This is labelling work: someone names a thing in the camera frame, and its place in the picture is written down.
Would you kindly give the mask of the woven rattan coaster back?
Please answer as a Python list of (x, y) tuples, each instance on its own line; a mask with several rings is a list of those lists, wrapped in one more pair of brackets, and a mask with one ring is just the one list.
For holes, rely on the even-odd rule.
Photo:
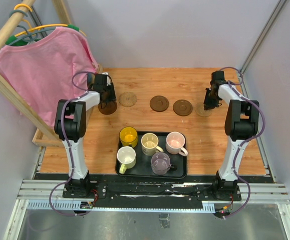
[(119, 96), (119, 103), (124, 107), (132, 107), (137, 102), (137, 96), (133, 92), (124, 92)]

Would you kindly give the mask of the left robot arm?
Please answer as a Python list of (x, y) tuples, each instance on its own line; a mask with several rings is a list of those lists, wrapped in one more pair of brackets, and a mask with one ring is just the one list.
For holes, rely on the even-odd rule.
[(64, 183), (65, 198), (86, 198), (94, 192), (83, 150), (87, 111), (97, 106), (103, 114), (111, 115), (117, 109), (114, 84), (107, 72), (80, 71), (74, 77), (80, 74), (87, 75), (88, 88), (74, 84), (84, 93), (59, 100), (54, 123), (54, 131), (65, 147), (69, 164), (69, 178)]

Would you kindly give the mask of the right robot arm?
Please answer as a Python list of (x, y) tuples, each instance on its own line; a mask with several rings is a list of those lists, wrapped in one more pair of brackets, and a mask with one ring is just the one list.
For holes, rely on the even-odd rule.
[(204, 110), (219, 107), (221, 100), (228, 105), (224, 124), (227, 149), (212, 185), (207, 188), (217, 200), (237, 192), (238, 170), (243, 153), (248, 143), (256, 137), (259, 122), (259, 102), (241, 95), (234, 83), (225, 80), (224, 71), (217, 70), (211, 74), (210, 88), (206, 89)]

